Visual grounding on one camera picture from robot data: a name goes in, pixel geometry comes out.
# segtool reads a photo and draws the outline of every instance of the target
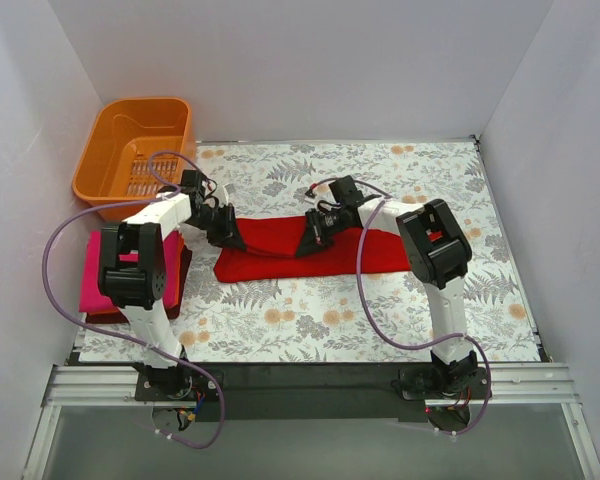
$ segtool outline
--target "folded pink cloth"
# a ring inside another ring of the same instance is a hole
[[[164,306],[172,308],[178,303],[180,252],[184,240],[180,232],[172,232],[164,240],[164,260],[167,270],[167,286],[164,291]],[[121,260],[135,262],[137,253],[120,255]],[[87,244],[87,255],[82,274],[82,289],[80,292],[80,311],[90,314],[115,313],[118,309],[111,303],[109,297],[100,294],[98,290],[98,264],[100,260],[100,232],[91,232]]]

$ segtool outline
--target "orange plastic bin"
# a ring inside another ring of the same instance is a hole
[[[73,177],[73,191],[89,204],[105,205],[154,197],[162,184],[148,169],[158,150],[184,153],[193,143],[191,108],[179,98],[131,98],[107,105],[96,118]],[[195,151],[188,152],[195,156]],[[175,155],[155,159],[158,173],[178,183],[185,162]],[[100,211],[108,221],[120,221],[142,206]]]

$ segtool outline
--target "white wall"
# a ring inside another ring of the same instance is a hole
[[[483,136],[540,333],[600,456],[600,1],[557,0]]]
[[[551,0],[50,0],[104,102],[181,95],[204,140],[481,133]]]
[[[74,210],[71,176],[101,107],[46,0],[0,0],[0,479],[16,479],[51,365],[73,328],[40,281],[52,229]],[[77,305],[84,228],[61,239],[53,284]]]

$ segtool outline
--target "red garment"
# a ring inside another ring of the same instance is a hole
[[[356,273],[356,253],[361,228],[350,228],[333,236],[326,250],[296,258],[304,233],[305,217],[237,219],[247,251],[223,248],[214,272],[220,282],[294,277],[326,277]],[[398,235],[370,230],[364,242],[363,273],[410,270]]]

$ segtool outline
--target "floral tablecloth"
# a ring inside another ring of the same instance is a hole
[[[526,311],[485,174],[472,143],[235,144],[198,148],[198,164],[218,183],[232,183],[239,216],[302,215],[308,185],[351,174],[407,203],[445,199],[473,248],[466,277],[468,331],[490,360],[537,361]],[[322,185],[319,192],[328,193]],[[360,306],[354,275],[221,284],[219,249],[183,227],[193,260],[173,330],[189,359],[204,362],[427,361],[380,340]],[[431,339],[423,286],[412,273],[365,275],[371,310],[401,343]],[[108,327],[131,332],[128,325]],[[137,361],[128,342],[87,332],[81,361]]]

